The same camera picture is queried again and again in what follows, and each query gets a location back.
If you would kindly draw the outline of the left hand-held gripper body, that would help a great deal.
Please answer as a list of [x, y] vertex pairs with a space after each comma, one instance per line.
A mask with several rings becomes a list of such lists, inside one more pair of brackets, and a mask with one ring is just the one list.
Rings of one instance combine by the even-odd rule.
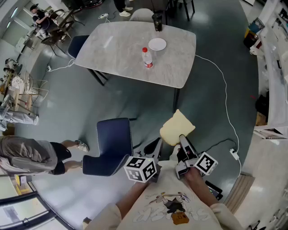
[[134, 156], [126, 156], [123, 168], [129, 180], [146, 183], [150, 179], [156, 179], [160, 173], [158, 161], [161, 154], [156, 152], [151, 155], [136, 153]]

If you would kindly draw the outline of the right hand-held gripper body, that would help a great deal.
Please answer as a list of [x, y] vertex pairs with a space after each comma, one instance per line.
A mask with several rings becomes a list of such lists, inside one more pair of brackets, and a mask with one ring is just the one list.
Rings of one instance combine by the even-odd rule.
[[178, 179], [189, 171], [190, 168], [197, 168], [204, 175], [210, 175], [214, 168], [218, 165], [218, 162], [203, 152], [200, 157], [193, 156], [191, 159], [184, 158], [175, 166], [175, 172]]

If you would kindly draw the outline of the pale yellow bread slice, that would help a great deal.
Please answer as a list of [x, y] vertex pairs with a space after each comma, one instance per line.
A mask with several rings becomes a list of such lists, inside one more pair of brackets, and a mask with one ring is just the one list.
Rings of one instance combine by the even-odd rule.
[[195, 126], [180, 112], [179, 109], [173, 114], [161, 128], [161, 138], [170, 146], [180, 143], [180, 135], [185, 137], [195, 129]]

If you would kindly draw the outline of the white round plate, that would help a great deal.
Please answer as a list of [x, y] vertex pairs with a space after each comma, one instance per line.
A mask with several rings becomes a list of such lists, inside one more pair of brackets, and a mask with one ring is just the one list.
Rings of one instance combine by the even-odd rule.
[[161, 51], [167, 46], [167, 42], [162, 38], [151, 39], [148, 46], [153, 51]]

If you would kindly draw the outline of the person's right forearm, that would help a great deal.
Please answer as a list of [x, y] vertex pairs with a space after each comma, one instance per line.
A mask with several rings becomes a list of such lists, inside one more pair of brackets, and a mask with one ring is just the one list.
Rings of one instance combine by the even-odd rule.
[[216, 197], [208, 189], [208, 186], [205, 184], [200, 175], [200, 171], [197, 168], [189, 168], [188, 172], [184, 174], [184, 178], [192, 191], [204, 204], [210, 207], [219, 203]]

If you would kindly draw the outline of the black electronic box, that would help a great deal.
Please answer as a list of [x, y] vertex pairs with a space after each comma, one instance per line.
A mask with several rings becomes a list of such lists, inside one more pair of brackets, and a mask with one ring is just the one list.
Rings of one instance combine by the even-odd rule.
[[223, 198], [222, 189], [217, 187], [216, 185], [210, 183], [209, 181], [205, 181], [205, 184], [208, 186], [210, 192], [215, 196], [215, 198], [220, 201]]

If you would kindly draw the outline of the person's cream printed shirt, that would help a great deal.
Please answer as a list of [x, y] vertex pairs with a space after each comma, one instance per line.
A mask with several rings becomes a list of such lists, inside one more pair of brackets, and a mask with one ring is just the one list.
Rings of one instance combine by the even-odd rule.
[[85, 230], [244, 230], [223, 204], [204, 204], [184, 179], [176, 161], [160, 162], [156, 183], [149, 183], [122, 220], [116, 204], [107, 205]]

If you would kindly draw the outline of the black bag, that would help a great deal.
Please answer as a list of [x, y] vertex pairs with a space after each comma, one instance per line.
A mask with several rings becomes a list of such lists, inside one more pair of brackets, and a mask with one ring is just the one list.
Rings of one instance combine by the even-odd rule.
[[267, 91], [264, 95], [261, 94], [255, 103], [257, 112], [263, 114], [266, 118], [269, 116], [269, 99], [269, 91]]

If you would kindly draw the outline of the clear bottle red cap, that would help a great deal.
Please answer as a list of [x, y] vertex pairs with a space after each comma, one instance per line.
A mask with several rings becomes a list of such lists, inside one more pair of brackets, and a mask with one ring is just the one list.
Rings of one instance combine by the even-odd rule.
[[142, 59], [144, 61], [144, 65], [147, 68], [151, 68], [153, 66], [153, 59], [151, 53], [148, 51], [146, 47], [142, 48]]

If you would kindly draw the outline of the white shelving unit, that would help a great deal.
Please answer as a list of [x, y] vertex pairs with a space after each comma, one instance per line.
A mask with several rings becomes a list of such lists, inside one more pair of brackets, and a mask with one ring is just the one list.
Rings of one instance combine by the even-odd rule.
[[267, 0], [259, 19], [265, 27], [251, 47], [258, 60], [259, 95], [269, 91], [267, 125], [255, 126], [265, 140], [288, 140], [288, 3]]

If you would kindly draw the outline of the black yellow bin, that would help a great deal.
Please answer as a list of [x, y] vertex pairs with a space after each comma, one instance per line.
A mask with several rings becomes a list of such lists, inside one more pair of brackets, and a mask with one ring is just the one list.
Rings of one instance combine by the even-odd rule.
[[243, 43], [247, 48], [251, 48], [258, 41], [259, 37], [257, 34], [259, 31], [260, 30], [258, 29], [255, 30], [250, 30], [249, 28], [246, 29]]

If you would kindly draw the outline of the grey chair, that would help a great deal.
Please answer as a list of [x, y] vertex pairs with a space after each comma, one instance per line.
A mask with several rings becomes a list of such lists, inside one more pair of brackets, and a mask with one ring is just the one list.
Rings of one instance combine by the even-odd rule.
[[129, 21], [136, 21], [136, 22], [153, 22], [152, 16], [154, 15], [153, 11], [150, 9], [142, 8], [136, 10]]

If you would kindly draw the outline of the grey clothing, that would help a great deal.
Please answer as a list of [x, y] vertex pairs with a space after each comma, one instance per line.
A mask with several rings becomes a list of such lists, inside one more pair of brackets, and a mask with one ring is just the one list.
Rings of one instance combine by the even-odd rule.
[[39, 116], [28, 115], [20, 111], [12, 111], [7, 107], [0, 106], [0, 131], [5, 131], [7, 129], [8, 123], [21, 123], [21, 124], [32, 124], [37, 125], [39, 121]]

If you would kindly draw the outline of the light wooden chair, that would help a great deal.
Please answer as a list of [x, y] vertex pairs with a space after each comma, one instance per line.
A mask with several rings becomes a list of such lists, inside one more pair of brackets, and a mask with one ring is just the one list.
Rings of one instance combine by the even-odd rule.
[[10, 73], [4, 84], [3, 107], [36, 115], [48, 95], [47, 80], [34, 79], [29, 72], [24, 76]]

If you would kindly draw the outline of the dark wooden chair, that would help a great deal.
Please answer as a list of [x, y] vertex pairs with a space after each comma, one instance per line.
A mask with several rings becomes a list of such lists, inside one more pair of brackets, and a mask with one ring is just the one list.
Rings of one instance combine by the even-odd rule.
[[66, 54], [58, 45], [58, 42], [64, 42], [65, 38], [72, 40], [72, 36], [69, 34], [68, 30], [72, 28], [75, 18], [73, 17], [74, 10], [70, 10], [68, 15], [57, 25], [56, 28], [48, 30], [50, 36], [44, 38], [41, 44], [49, 46], [55, 55], [54, 46], [56, 46], [62, 53]]

